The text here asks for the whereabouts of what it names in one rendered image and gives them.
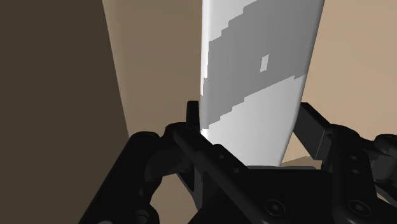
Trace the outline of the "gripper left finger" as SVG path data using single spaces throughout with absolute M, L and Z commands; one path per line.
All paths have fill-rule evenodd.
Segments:
M 166 126 L 163 136 L 130 137 L 79 224 L 160 224 L 150 202 L 170 174 L 181 177 L 199 206 L 188 224 L 264 224 L 246 189 L 251 173 L 199 133 L 199 104 L 189 101 L 185 122 Z

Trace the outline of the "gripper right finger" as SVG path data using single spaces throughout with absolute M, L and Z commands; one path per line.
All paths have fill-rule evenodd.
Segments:
M 334 224 L 397 224 L 397 135 L 373 140 L 300 104 L 295 136 L 331 173 Z

